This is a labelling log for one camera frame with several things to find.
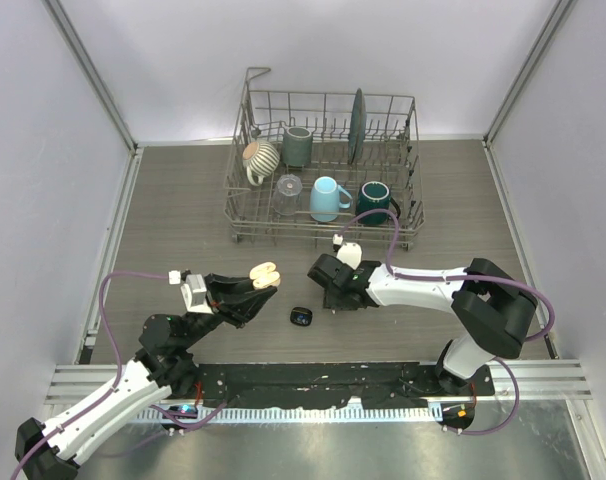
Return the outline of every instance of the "wall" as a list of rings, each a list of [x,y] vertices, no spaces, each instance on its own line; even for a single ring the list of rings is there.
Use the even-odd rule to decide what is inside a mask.
[[[423,134],[487,130],[554,0],[63,0],[139,141],[229,136],[262,86],[415,95]]]
[[[606,0],[579,1],[495,143],[557,343],[606,429]]]
[[[0,0],[0,478],[74,360],[126,162],[41,2]]]

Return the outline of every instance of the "dish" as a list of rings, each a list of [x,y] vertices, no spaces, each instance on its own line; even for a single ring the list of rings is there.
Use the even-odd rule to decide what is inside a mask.
[[[367,113],[365,111],[365,98],[359,88],[354,96],[352,119],[350,120],[350,133],[347,137],[347,163],[352,165],[363,155],[363,142],[365,140],[365,124]]]

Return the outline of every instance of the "dish rack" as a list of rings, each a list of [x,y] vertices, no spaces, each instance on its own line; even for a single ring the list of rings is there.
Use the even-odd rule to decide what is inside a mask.
[[[270,68],[247,70],[225,178],[227,199],[225,215],[232,228],[232,240],[256,237],[308,237],[331,240],[341,226],[354,217],[354,203],[364,182],[376,180],[390,187],[401,207],[398,245],[409,250],[412,238],[425,221],[421,198],[419,135],[416,102],[407,95],[365,94],[367,112],[363,154],[348,164],[348,133],[355,93],[312,93],[260,90],[252,81],[270,72]],[[242,153],[256,139],[271,142],[279,151],[288,126],[312,131],[312,161],[305,167],[280,164],[260,187],[250,185],[243,167]],[[281,216],[272,207],[276,182],[281,175],[297,175],[303,183],[301,209]],[[341,210],[337,219],[320,223],[310,216],[310,194],[318,177],[330,176],[350,192],[352,206]],[[394,223],[353,225],[347,239],[366,243],[389,244]]]

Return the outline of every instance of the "mug handle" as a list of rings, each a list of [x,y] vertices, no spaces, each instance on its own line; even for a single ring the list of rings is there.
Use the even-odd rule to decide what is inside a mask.
[[[394,210],[396,210],[396,218],[401,218],[401,207],[399,207],[399,204],[396,203],[396,200],[392,197],[390,197],[390,204],[394,207]]]
[[[340,185],[339,185],[339,192],[344,193],[350,199],[350,201],[347,202],[347,203],[340,203],[339,202],[339,207],[341,207],[341,208],[350,208],[350,205],[352,205],[352,195],[350,195],[350,192],[348,192],[347,190],[345,190]]]
[[[263,177],[259,176],[258,177],[258,182],[259,183],[254,183],[254,177],[252,177],[252,170],[250,169],[250,166],[248,165],[246,167],[247,169],[247,179],[249,180],[249,182],[254,185],[255,187],[260,187],[263,184]]]

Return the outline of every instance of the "rack wire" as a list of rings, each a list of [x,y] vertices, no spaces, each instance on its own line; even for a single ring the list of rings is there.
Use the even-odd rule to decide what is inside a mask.
[[[270,72],[267,67],[248,68],[230,148],[225,177],[225,215],[232,228],[232,240],[256,237],[309,237],[331,239],[354,216],[354,201],[365,182],[385,183],[401,207],[399,245],[405,250],[425,221],[421,196],[419,135],[416,102],[408,95],[364,94],[367,124],[363,154],[348,164],[348,135],[355,93],[313,93],[254,89],[251,83]],[[260,187],[250,185],[243,167],[242,153],[256,139],[271,142],[280,152],[288,126],[302,126],[314,139],[312,161],[305,167],[280,164]],[[301,210],[281,216],[274,211],[272,198],[281,175],[297,175],[303,184]],[[330,176],[352,194],[351,211],[342,210],[333,222],[321,223],[311,217],[310,194],[318,177]],[[347,237],[359,242],[389,243],[394,224],[354,225]]]

